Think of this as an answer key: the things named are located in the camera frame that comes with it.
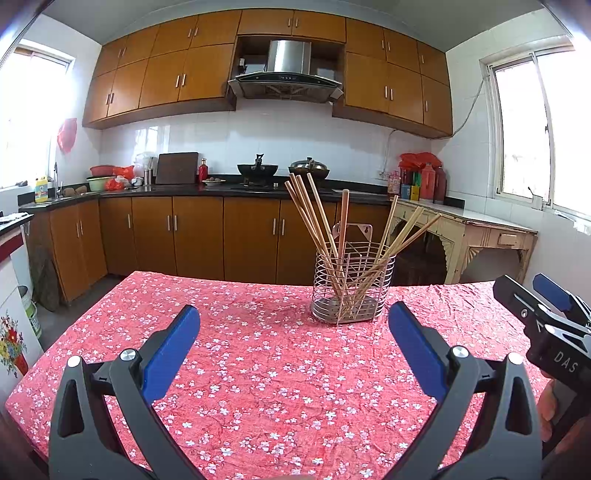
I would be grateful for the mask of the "person's right hand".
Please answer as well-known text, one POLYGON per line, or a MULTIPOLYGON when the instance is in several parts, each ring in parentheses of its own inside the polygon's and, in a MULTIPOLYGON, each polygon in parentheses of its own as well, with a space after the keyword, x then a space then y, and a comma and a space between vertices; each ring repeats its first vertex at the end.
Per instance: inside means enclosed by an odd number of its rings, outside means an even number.
POLYGON ((552 420, 557 409, 557 400, 553 392, 554 384, 555 380, 550 379, 542 391, 537 403, 541 426, 541 438, 543 442, 547 442, 552 437, 552 420))

